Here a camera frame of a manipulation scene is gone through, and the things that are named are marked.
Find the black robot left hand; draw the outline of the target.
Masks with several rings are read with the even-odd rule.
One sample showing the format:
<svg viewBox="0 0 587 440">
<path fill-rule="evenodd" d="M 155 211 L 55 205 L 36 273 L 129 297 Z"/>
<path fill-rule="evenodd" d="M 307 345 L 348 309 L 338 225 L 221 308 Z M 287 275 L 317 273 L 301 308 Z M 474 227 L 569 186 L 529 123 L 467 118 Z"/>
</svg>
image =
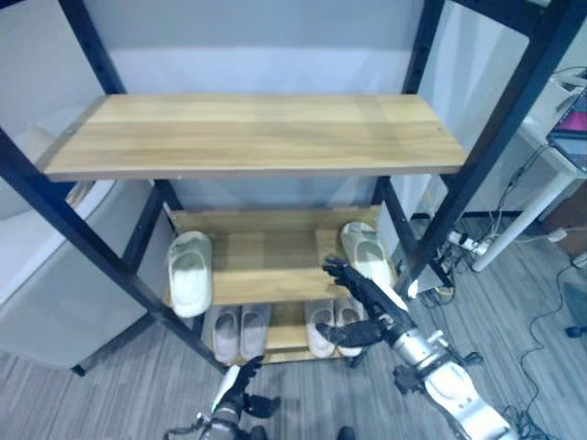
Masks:
<svg viewBox="0 0 587 440">
<path fill-rule="evenodd" d="M 213 400 L 212 413 L 228 408 L 238 416 L 247 413 L 256 418 L 268 419 L 277 412 L 282 403 L 280 397 L 270 399 L 247 392 L 264 358 L 264 355 L 256 356 L 242 366 L 233 365 L 228 369 Z"/>
</svg>

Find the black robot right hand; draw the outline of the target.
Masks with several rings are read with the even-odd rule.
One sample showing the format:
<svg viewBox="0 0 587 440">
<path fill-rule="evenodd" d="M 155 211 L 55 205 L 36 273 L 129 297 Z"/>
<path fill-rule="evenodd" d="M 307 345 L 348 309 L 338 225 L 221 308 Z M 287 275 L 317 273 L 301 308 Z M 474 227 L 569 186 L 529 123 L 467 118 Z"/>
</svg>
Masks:
<svg viewBox="0 0 587 440">
<path fill-rule="evenodd" d="M 396 304 L 373 280 L 361 275 L 340 258 L 325 258 L 322 269 L 339 286 L 358 300 L 369 318 L 336 327 L 316 324 L 316 331 L 338 347 L 368 347 L 386 341 L 391 347 L 404 334 L 416 328 L 405 308 Z"/>
</svg>

